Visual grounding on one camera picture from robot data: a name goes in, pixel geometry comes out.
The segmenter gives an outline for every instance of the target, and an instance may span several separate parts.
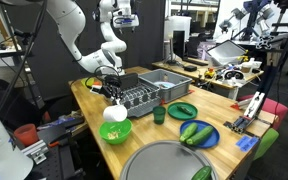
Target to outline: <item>white cup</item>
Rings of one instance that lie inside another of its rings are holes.
[[[127,117],[127,109],[123,105],[109,106],[104,109],[103,117],[106,122],[121,122]]]

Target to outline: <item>gray wall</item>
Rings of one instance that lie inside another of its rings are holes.
[[[98,1],[77,0],[84,11],[87,22],[77,46],[86,55],[97,51],[104,42],[99,23],[92,18],[92,11]],[[140,26],[135,33],[125,29],[117,36],[124,40],[128,49],[120,53],[125,68],[134,66],[151,67],[151,63],[163,57],[163,29],[165,1],[142,0],[139,4]],[[8,14],[15,28],[32,31],[40,6],[7,6]],[[89,76],[78,63],[73,62],[61,38],[53,19],[47,14],[43,26],[33,47],[33,57],[28,59],[33,77],[44,100],[70,94],[69,80]]]

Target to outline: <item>wooden table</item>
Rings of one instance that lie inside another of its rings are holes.
[[[239,87],[231,86],[229,84],[224,84],[222,81],[219,81],[219,80],[212,80],[212,79],[204,78],[204,73],[207,71],[208,66],[198,66],[198,65],[195,65],[195,64],[192,64],[189,62],[185,62],[185,61],[182,61],[182,64],[185,66],[187,66],[187,65],[197,66],[198,71],[194,71],[194,72],[184,71],[184,69],[182,67],[170,66],[170,65],[164,63],[163,61],[152,63],[152,66],[154,68],[161,68],[161,69],[165,69],[165,70],[168,70],[171,72],[182,74],[184,76],[192,78],[195,81],[198,80],[198,76],[201,75],[200,80],[210,82],[211,84],[213,84],[215,86],[219,86],[219,87],[224,88],[224,89],[228,89],[229,90],[228,98],[236,100]],[[257,74],[245,75],[245,81],[250,82],[261,74],[263,74],[263,71],[261,71]]]
[[[140,74],[147,71],[149,70],[141,67],[126,69],[126,73],[137,72]],[[105,107],[108,106],[107,102],[103,99],[103,96],[90,93],[79,81],[71,86],[71,90],[114,179],[119,179],[124,164],[139,148],[159,140],[179,139],[179,128],[183,121],[175,120],[167,114],[165,123],[156,125],[153,123],[153,115],[148,114],[138,119],[131,119],[132,132],[123,144],[107,144],[98,133],[101,124],[104,122],[102,113]],[[212,162],[220,179],[228,179],[234,172],[238,175],[239,169],[247,162],[247,159],[253,159],[252,154],[254,155],[255,147],[249,152],[240,151],[235,143],[242,135],[232,132],[223,126],[223,123],[225,121],[234,122],[243,112],[230,107],[235,102],[231,99],[195,86],[190,86],[190,90],[195,92],[173,102],[187,102],[195,105],[199,110],[196,119],[212,124],[219,131],[221,137],[219,144],[209,149],[201,149],[201,151]],[[260,118],[272,123],[274,115],[261,112]],[[247,130],[256,136],[262,137],[269,127],[263,122],[254,121]]]

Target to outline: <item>dish rack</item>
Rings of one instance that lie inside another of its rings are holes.
[[[153,111],[161,103],[160,88],[139,78],[136,86],[123,90],[120,104],[127,109],[127,117],[140,117]]]

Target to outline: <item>cucumber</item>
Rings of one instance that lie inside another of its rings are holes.
[[[197,130],[197,123],[191,123],[187,128],[184,129],[180,136],[180,142],[185,142],[189,137],[193,136]]]
[[[209,180],[212,174],[212,168],[210,166],[204,166],[198,170],[192,180]]]
[[[213,132],[214,128],[212,126],[206,126],[200,132],[194,134],[190,138],[186,139],[186,144],[188,145],[198,145],[209,138]]]
[[[187,115],[190,115],[190,116],[193,115],[193,112],[190,111],[189,109],[187,109],[187,108],[184,107],[184,106],[177,106],[177,109],[180,110],[181,112],[187,114]]]

